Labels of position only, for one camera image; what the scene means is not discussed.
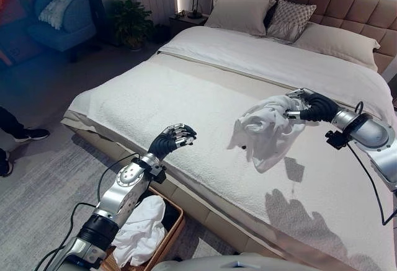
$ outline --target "potted plant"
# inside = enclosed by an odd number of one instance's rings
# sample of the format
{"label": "potted plant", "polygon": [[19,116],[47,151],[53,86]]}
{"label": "potted plant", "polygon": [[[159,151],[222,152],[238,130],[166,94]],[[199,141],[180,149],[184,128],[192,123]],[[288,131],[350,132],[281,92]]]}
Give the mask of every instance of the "potted plant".
{"label": "potted plant", "polygon": [[147,19],[150,14],[140,2],[113,1],[110,17],[117,39],[131,50],[142,49],[145,38],[153,31],[153,22]]}

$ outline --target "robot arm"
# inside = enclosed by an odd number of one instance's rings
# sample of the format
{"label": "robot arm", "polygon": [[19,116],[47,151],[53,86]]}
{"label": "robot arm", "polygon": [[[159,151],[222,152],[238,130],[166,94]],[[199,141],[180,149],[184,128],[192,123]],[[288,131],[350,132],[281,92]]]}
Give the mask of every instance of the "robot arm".
{"label": "robot arm", "polygon": [[98,269],[106,258],[106,250],[150,182],[165,180],[166,167],[161,161],[177,148],[192,145],[195,139],[196,132],[181,123],[160,133],[145,156],[134,158],[120,170],[78,235],[59,251],[47,271]]}
{"label": "robot arm", "polygon": [[287,94],[301,99],[308,109],[287,111],[291,119],[331,122],[339,131],[326,133],[327,143],[341,149],[353,141],[365,152],[374,170],[392,191],[397,191],[397,140],[390,125],[375,120],[367,113],[355,113],[338,106],[333,100],[309,89],[302,88]]}

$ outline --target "bed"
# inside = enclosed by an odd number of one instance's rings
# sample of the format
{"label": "bed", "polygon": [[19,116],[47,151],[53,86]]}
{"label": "bed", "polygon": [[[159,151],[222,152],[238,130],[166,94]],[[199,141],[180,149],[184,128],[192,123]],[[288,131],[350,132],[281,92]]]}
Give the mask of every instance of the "bed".
{"label": "bed", "polygon": [[[319,24],[376,38],[378,72],[395,56],[395,2],[290,1],[315,2],[311,20]],[[186,123],[197,142],[170,154],[167,181],[154,185],[238,251],[321,270],[396,270],[393,223],[381,225],[373,190],[351,153],[325,143],[331,125],[306,127],[287,156],[263,174],[244,151],[227,149],[242,113],[299,87],[346,107],[362,100],[366,111],[397,130],[390,90],[371,69],[209,27],[183,31],[148,61],[78,95],[63,123],[114,159],[143,153],[165,126]],[[374,178],[389,213],[392,195]]]}

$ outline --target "white duvet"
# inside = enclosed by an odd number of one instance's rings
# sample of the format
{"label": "white duvet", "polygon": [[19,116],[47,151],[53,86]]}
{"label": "white duvet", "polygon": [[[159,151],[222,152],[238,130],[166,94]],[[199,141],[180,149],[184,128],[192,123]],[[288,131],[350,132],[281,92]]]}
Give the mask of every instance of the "white duvet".
{"label": "white duvet", "polygon": [[[241,74],[308,87],[350,105],[362,100],[366,110],[395,126],[390,90],[378,74],[330,56],[207,27],[180,33],[160,51],[224,69],[156,55],[83,92],[68,111],[144,149],[164,127],[186,123],[197,131],[197,141],[170,154],[167,163],[257,218],[251,230],[259,232],[267,223],[357,270],[396,270],[393,223],[381,225],[372,188],[349,150],[336,151],[325,143],[330,124],[307,127],[287,157],[263,174],[243,151],[226,148],[242,113],[261,99],[289,91]],[[370,169],[368,159],[361,158]],[[391,194],[371,173],[390,212]],[[326,260],[291,247],[288,239],[274,239],[323,270],[347,270],[330,268]]]}

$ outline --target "white cloth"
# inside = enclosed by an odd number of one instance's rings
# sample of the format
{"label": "white cloth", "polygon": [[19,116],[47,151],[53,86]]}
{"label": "white cloth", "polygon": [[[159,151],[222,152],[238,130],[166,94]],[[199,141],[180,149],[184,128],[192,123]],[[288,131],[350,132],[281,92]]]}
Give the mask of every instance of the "white cloth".
{"label": "white cloth", "polygon": [[120,268],[127,262],[139,266],[151,258],[164,239],[161,221],[165,209],[166,204],[158,195],[144,198],[135,208],[112,243],[116,246],[113,256]]}
{"label": "white cloth", "polygon": [[303,110],[299,99],[272,96],[260,101],[238,118],[228,149],[246,147],[247,159],[258,172],[265,172],[277,164],[305,129],[305,121],[289,120],[287,110]]}
{"label": "white cloth", "polygon": [[72,0],[52,0],[40,13],[38,19],[49,23],[52,27],[59,30],[62,27],[63,16],[66,8]]}

